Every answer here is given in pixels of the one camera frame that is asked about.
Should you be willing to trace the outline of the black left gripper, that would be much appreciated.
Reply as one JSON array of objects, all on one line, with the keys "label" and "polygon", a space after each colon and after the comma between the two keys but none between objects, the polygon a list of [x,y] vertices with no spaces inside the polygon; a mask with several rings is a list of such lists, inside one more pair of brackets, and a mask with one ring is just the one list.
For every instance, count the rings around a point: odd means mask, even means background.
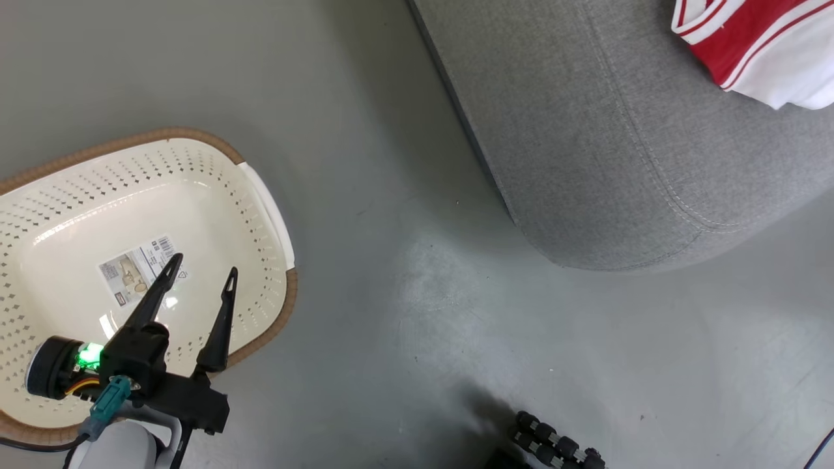
[{"label": "black left gripper", "polygon": [[105,345],[100,376],[129,377],[138,385],[133,398],[144,406],[208,434],[222,433],[230,407],[227,396],[212,389],[209,376],[225,371],[229,361],[238,269],[229,271],[214,325],[197,354],[192,374],[184,377],[167,372],[164,357],[169,330],[154,322],[165,294],[175,285],[183,260],[181,253],[170,258],[122,329]]}]

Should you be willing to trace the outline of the red and white garment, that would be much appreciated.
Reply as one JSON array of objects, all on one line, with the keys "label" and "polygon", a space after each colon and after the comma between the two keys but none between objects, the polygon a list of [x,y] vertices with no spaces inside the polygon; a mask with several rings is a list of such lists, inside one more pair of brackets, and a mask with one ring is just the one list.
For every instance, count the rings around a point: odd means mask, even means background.
[{"label": "red and white garment", "polygon": [[671,30],[726,92],[772,109],[834,104],[834,0],[675,0]]}]

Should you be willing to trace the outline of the cream perforated laundry basket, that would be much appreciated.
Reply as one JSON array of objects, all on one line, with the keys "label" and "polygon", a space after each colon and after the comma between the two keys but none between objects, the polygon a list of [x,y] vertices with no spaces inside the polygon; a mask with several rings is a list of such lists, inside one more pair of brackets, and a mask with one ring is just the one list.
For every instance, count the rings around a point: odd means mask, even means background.
[{"label": "cream perforated laundry basket", "polygon": [[295,253],[273,196],[220,137],[164,128],[85,149],[0,181],[0,437],[58,446],[89,404],[25,390],[45,339],[104,345],[120,308],[98,264],[169,235],[184,261],[156,320],[170,333],[167,370],[188,376],[232,267],[233,366],[283,330],[298,292]]}]

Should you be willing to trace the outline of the paper product label sticker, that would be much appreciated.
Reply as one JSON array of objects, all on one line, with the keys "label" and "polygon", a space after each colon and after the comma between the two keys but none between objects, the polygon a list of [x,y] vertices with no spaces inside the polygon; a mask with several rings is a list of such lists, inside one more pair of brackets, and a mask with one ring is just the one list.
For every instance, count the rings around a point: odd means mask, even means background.
[{"label": "paper product label sticker", "polygon": [[124,309],[143,299],[178,250],[169,235],[158,236],[98,264],[108,293]]}]

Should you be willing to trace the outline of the black roller wheel of base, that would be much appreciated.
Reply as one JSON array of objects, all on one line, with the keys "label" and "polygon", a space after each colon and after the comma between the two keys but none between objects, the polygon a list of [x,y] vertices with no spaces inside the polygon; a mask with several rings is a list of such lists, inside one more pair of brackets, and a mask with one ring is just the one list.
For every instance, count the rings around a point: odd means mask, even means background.
[{"label": "black roller wheel of base", "polygon": [[595,448],[582,449],[529,412],[515,414],[507,436],[513,449],[496,448],[482,469],[536,469],[529,456],[540,469],[611,469]]}]

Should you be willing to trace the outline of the grey fabric sofa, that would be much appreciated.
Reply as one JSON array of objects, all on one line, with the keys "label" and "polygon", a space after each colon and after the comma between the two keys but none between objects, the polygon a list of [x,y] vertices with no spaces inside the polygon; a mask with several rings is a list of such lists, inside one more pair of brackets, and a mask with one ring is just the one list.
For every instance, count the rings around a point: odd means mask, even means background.
[{"label": "grey fabric sofa", "polygon": [[723,92],[676,0],[406,0],[467,136],[554,264],[714,258],[834,190],[834,106]]}]

